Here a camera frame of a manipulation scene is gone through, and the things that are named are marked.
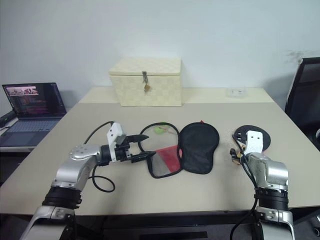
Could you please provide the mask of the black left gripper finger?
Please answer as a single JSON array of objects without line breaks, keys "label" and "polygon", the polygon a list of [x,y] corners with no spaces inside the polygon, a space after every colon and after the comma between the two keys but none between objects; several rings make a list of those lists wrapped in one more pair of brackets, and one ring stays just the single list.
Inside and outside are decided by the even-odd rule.
[{"label": "black left gripper finger", "polygon": [[144,134],[135,134],[135,135],[128,135],[126,137],[126,141],[128,143],[140,143],[146,139],[148,139],[149,137],[147,135]]},{"label": "black left gripper finger", "polygon": [[131,163],[145,161],[145,160],[150,159],[155,154],[156,154],[155,151],[143,151],[143,152],[140,152],[139,154],[132,155],[130,158],[130,161],[131,161]]}]

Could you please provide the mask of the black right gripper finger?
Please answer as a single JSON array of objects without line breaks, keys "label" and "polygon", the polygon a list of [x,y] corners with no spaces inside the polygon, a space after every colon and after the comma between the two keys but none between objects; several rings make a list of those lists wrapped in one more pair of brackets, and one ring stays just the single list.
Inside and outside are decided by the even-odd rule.
[{"label": "black right gripper finger", "polygon": [[236,131],[233,136],[235,137],[235,140],[245,144],[247,142],[247,133],[242,131]]}]

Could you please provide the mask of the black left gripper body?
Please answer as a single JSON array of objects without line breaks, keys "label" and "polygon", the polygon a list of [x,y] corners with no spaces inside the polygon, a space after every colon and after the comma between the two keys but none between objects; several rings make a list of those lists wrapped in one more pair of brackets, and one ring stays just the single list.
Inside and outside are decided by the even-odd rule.
[{"label": "black left gripper body", "polygon": [[125,142],[122,144],[117,144],[115,149],[115,157],[117,161],[124,162],[130,161],[132,154],[130,153],[130,144]]}]

